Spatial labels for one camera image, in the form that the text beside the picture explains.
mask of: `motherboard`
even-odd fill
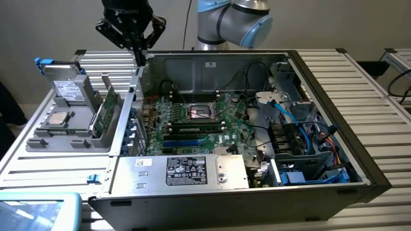
[[[166,96],[149,100],[143,111],[147,155],[235,153],[253,165],[255,141],[246,142],[253,129],[237,117],[243,101],[235,93],[203,100]]]

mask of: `sticker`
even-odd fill
[[[207,184],[206,157],[167,158],[169,186]]]
[[[85,100],[83,94],[75,82],[73,81],[55,81],[57,88],[62,97],[66,100]]]
[[[137,160],[137,167],[151,166],[154,163],[153,159],[139,159]]]
[[[206,63],[206,67],[217,67],[217,66],[218,66],[218,63],[210,63],[210,62]]]

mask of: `screen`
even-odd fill
[[[63,201],[0,201],[2,231],[50,231]]]

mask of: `warning label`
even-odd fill
[[[207,184],[206,157],[167,158],[166,183],[170,186]]]
[[[85,100],[83,94],[75,82],[55,81],[59,92],[66,100]]]

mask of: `white label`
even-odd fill
[[[85,100],[83,94],[75,82],[55,81],[59,92],[66,100]]]
[[[217,67],[217,66],[218,66],[218,63],[210,63],[210,62],[206,63],[206,67]]]
[[[137,167],[151,166],[154,163],[153,159],[139,159],[137,160]]]

